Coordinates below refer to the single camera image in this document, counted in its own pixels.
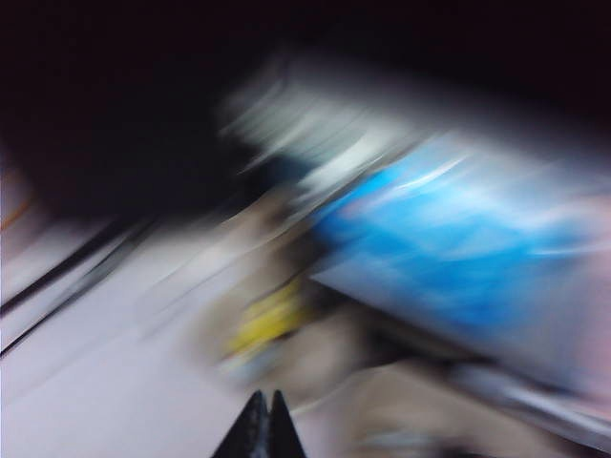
white surface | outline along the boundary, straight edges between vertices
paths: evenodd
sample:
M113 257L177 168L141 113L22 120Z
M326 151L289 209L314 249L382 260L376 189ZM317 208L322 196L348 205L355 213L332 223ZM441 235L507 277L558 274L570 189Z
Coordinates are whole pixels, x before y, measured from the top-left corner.
M9 353L2 456L210 456L249 393L204 360L193 338L203 327L196 317L257 266L254 257L232 261L254 241L248 237L212 236L197 225L161 229ZM324 412L300 416L297 428L309 456L336 456Z
M47 239L51 244L57 244L56 239ZM53 308L57 306L57 298L63 297L66 289L71 286L80 277L85 275L91 270L97 263L104 259L120 242L120 239L111 240L105 246L101 247L97 252L93 253L90 258L82 261L74 269L61 276L59 279L49 283L46 287L38 291L33 296L30 296L20 302L6 317L2 319L2 348L6 348L12 341L14 341L21 333L28 329L32 323L35 323L43 315L49 313ZM38 258L46 258L47 260L61 260L57 258L58 249L45 249L38 250L35 252ZM28 271L29 265L26 262L20 262L17 267L15 263L11 263L8 267L2 266L3 271L11 271L15 268ZM34 262L32 268L37 273L36 268L41 265L49 265L49 268L53 267L54 264L50 262ZM26 273L22 275L22 278L31 277L32 281L36 280L39 275L33 276Z
M42 212L31 212L27 218L45 223ZM47 273L71 255L78 247L104 227L104 222L93 224L56 223L29 240L28 245L14 258L2 258L2 302L12 298L33 281ZM3 233L2 248L12 249L13 240Z

